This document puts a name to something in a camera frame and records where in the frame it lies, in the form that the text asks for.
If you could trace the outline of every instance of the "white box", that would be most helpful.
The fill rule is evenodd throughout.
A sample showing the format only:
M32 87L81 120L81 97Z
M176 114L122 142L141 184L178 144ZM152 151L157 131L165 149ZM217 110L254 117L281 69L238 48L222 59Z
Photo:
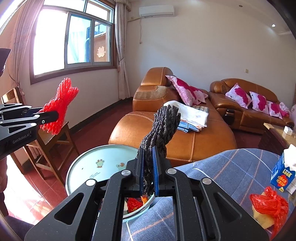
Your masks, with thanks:
M284 132L289 136L291 136L293 134L293 130L287 126L285 126L285 128L284 128Z

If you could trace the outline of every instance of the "glass tabletop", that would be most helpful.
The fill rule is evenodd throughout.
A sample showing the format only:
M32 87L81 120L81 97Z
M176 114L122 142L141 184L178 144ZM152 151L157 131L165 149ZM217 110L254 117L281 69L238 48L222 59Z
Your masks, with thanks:
M293 134L291 136L287 135L284 132L284 127L281 126L276 126L268 123L264 123L264 126L269 130L269 129L274 129L279 135L289 144L293 144L296 146L296 133L293 131Z

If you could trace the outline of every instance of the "window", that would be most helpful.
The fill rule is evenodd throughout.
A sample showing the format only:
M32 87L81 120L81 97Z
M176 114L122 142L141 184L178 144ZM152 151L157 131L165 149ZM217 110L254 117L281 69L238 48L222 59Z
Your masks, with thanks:
M114 6L105 1L44 1L32 32L31 84L67 73L116 68Z

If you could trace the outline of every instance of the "blue gripper pad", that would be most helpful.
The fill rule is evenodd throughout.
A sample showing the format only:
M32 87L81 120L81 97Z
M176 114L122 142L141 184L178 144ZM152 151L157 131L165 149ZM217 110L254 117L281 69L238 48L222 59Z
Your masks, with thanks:
M155 190L155 196L158 197L158 195L159 195L159 180L158 180L158 168L157 168L155 147L152 147L152 159L153 159L154 190Z
M143 195L143 184L144 184L144 149L141 157L141 171L140 171L140 195Z

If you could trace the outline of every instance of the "tissue box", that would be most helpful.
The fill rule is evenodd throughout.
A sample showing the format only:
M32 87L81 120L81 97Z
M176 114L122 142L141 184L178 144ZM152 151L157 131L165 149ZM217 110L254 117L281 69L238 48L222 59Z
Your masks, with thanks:
M284 132L289 136L291 136L293 134L293 130L287 126L285 126L285 128L284 128Z
M272 170L270 183L281 192L287 190L290 194L296 190L296 147L292 144L285 149Z

